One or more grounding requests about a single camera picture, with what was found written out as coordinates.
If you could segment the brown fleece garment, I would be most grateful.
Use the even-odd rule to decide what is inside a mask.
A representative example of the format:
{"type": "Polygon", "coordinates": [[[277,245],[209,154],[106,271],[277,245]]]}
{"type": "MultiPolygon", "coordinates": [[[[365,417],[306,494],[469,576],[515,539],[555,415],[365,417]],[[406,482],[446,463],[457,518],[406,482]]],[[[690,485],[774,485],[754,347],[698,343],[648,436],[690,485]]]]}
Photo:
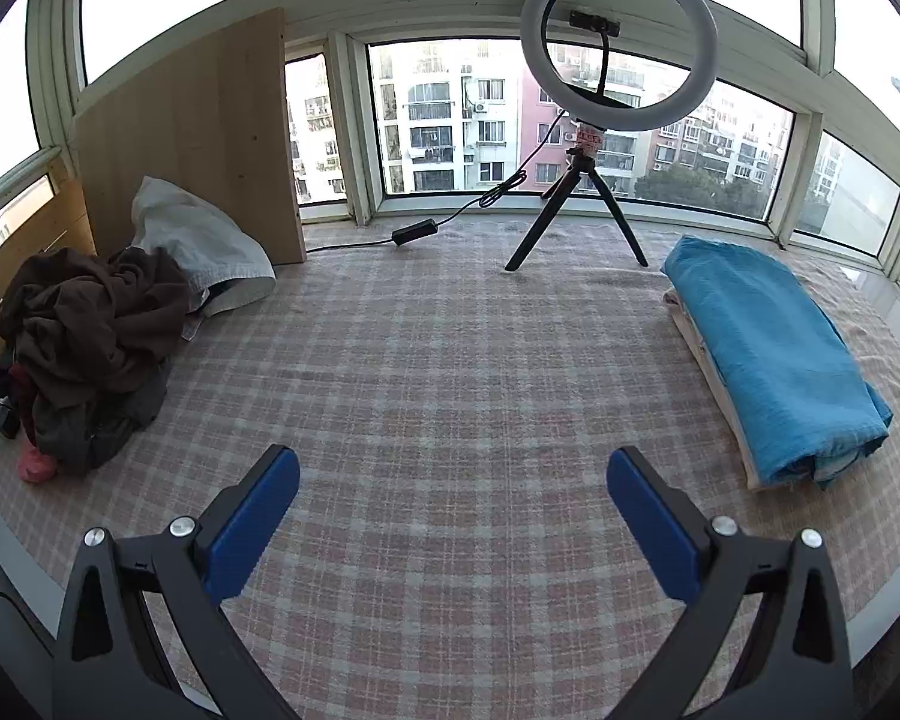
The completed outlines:
{"type": "Polygon", "coordinates": [[[187,278],[164,249],[107,260],[59,249],[23,262],[1,301],[0,398],[53,472],[87,475],[151,426],[188,304],[187,278]]]}

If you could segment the pink cloth piece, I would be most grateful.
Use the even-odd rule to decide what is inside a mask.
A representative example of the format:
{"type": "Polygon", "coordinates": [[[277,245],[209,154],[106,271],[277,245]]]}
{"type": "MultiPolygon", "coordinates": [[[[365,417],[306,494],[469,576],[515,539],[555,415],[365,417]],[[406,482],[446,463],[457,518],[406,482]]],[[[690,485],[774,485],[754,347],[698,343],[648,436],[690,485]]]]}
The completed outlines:
{"type": "Polygon", "coordinates": [[[58,462],[49,455],[40,452],[27,437],[20,443],[20,455],[17,461],[17,476],[27,484],[43,484],[58,474],[58,462]]]}

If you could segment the folded blue cloth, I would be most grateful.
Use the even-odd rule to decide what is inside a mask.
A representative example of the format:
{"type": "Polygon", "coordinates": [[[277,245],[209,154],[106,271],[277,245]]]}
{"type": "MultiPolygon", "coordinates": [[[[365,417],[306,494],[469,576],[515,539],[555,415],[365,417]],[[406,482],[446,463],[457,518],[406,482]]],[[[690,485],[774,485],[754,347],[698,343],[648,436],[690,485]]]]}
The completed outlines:
{"type": "Polygon", "coordinates": [[[662,271],[730,392],[758,491],[825,488],[888,439],[891,406],[788,266],[746,245],[685,236],[662,271]]]}

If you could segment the plaid pink bed sheet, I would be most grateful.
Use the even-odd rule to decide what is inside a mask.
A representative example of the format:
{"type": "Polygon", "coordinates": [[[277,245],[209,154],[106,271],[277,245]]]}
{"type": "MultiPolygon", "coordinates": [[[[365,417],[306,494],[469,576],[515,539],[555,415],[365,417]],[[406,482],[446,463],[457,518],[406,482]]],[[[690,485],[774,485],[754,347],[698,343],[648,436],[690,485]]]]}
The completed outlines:
{"type": "Polygon", "coordinates": [[[269,298],[176,358],[157,419],[79,479],[32,486],[0,450],[0,515],[56,582],[95,525],[159,532],[271,445],[301,490],[227,616],[308,718],[600,718],[678,619],[606,494],[633,445],[702,511],[824,538],[848,616],[900,567],[900,346],[832,262],[785,263],[893,410],[827,488],[751,491],[670,319],[644,232],[557,223],[518,271],[523,223],[470,218],[406,249],[333,227],[269,298]]]}

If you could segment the white cotton garment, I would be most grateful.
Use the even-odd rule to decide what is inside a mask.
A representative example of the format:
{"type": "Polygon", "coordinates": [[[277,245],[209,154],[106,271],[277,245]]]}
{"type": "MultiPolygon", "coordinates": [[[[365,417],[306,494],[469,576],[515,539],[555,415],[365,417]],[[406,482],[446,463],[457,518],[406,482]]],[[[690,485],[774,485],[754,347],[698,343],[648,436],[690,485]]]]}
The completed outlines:
{"type": "Polygon", "coordinates": [[[276,273],[259,242],[217,206],[146,176],[131,203],[134,247],[165,250],[188,285],[188,316],[199,322],[271,296],[276,273]]]}

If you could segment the pine plank headboard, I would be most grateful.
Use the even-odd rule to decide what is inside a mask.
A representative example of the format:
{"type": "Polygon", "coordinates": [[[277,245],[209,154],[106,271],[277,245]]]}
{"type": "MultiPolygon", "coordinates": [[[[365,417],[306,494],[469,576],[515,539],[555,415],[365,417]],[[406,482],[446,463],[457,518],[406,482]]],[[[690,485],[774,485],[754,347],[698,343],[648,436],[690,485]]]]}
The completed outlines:
{"type": "MultiPolygon", "coordinates": [[[[2,296],[20,266],[32,255],[58,249],[95,252],[82,185],[61,158],[53,158],[45,176],[11,202],[9,234],[0,242],[0,307],[2,296]]],[[[4,220],[6,213],[0,211],[4,220]]],[[[0,337],[0,353],[4,341],[0,337]]]]}

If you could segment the light wooden board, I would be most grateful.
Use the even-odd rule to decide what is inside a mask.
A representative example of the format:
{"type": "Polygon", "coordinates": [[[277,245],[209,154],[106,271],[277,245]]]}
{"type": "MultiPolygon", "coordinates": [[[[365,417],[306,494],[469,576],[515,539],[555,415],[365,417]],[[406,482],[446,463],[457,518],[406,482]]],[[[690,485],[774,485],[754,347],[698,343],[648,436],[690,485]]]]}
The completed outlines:
{"type": "Polygon", "coordinates": [[[74,119],[74,148],[100,254],[130,243],[144,177],[227,213],[272,263],[305,260],[290,159],[284,16],[269,10],[199,37],[74,119]]]}

